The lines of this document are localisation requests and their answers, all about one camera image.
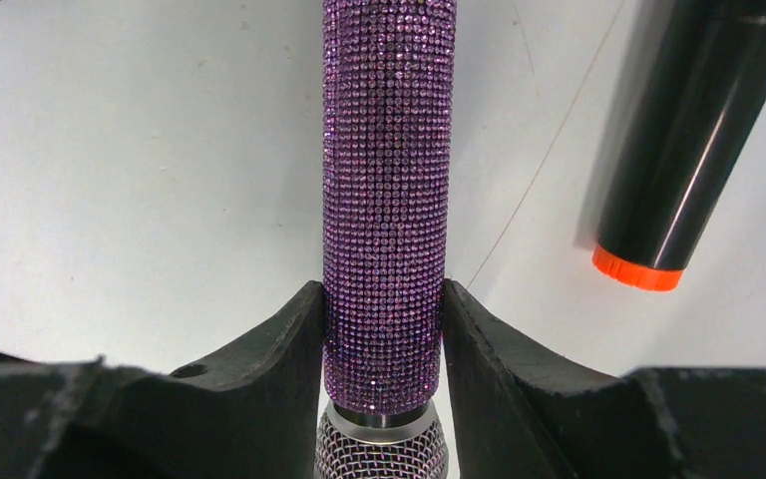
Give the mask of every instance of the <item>rhinestone-covered microphone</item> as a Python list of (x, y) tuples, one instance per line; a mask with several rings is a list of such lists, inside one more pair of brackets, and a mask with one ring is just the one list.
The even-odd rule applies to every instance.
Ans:
[(442, 478), (455, 0), (324, 0), (325, 388), (316, 476)]

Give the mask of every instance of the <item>black tube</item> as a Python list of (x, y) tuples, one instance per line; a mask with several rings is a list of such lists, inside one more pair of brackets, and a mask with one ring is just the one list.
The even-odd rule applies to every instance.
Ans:
[(670, 290), (766, 99), (766, 0), (678, 0), (624, 147), (593, 261)]

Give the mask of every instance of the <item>orange cap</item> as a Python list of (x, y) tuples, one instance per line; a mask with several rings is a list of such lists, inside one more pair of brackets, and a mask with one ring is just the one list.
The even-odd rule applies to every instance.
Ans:
[(622, 259), (598, 244), (591, 262), (603, 274), (648, 291), (671, 291), (676, 288), (682, 270), (653, 269)]

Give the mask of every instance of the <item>purple rhinestone sleeve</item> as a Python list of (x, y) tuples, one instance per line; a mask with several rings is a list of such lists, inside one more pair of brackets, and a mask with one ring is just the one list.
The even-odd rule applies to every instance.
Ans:
[(439, 383), (455, 20), (455, 0), (324, 0), (324, 374), (355, 412)]

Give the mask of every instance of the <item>scratched white surface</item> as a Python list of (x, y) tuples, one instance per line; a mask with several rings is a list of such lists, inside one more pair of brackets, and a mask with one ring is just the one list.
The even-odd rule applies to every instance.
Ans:
[[(460, 1), (448, 275), (609, 373), (766, 365), (766, 106), (676, 292), (589, 263), (661, 10)], [(320, 23), (297, 0), (0, 3), (1, 350), (169, 371), (321, 277)]]

